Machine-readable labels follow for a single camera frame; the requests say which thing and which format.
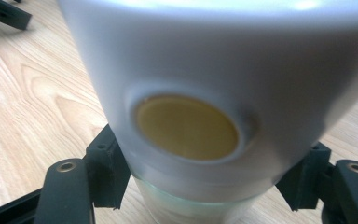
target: clear plastic base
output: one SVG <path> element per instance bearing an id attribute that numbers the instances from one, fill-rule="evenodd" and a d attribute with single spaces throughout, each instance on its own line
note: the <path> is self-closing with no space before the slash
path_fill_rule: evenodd
<path id="1" fill-rule="evenodd" d="M 172 196 L 138 178 L 135 181 L 158 224 L 235 223 L 257 198 L 228 203 L 199 203 Z"/>

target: white cup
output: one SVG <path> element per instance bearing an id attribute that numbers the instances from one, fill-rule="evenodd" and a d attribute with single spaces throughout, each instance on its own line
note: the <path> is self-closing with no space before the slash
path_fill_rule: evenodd
<path id="1" fill-rule="evenodd" d="M 157 222 L 235 221 L 358 99 L 353 1 L 59 2 Z"/>

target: black clip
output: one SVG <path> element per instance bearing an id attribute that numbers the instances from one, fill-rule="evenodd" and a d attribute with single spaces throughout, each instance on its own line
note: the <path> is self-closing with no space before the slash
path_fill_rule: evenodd
<path id="1" fill-rule="evenodd" d="M 11 4 L 0 0 L 0 22 L 11 27 L 25 30 L 32 15 Z"/>

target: light wood tabletop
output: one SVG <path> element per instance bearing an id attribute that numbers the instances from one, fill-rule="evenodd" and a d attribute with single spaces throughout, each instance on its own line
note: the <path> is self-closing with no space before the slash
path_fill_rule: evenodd
<path id="1" fill-rule="evenodd" d="M 56 2 L 11 4 L 33 17 L 27 31 L 0 23 L 0 205 L 41 188 L 56 161 L 82 158 L 107 123 Z M 332 161 L 358 161 L 358 104 L 322 142 Z M 321 223 L 321 207 L 293 213 L 274 188 L 240 223 Z M 96 209 L 96 220 L 154 223 L 132 179 L 121 209 Z"/>

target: wooden surface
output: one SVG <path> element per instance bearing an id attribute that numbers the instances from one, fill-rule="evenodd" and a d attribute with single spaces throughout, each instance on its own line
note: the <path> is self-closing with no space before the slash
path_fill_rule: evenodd
<path id="1" fill-rule="evenodd" d="M 107 123 L 56 2 L 16 6 L 34 16 L 25 32 L 0 23 L 0 205 L 41 188 L 54 162 L 83 157 Z M 322 142 L 333 161 L 358 160 L 358 105 Z M 98 223 L 154 223 L 133 180 L 120 211 L 97 209 L 96 216 Z M 292 213 L 272 189 L 241 223 L 321 223 L 320 210 Z"/>

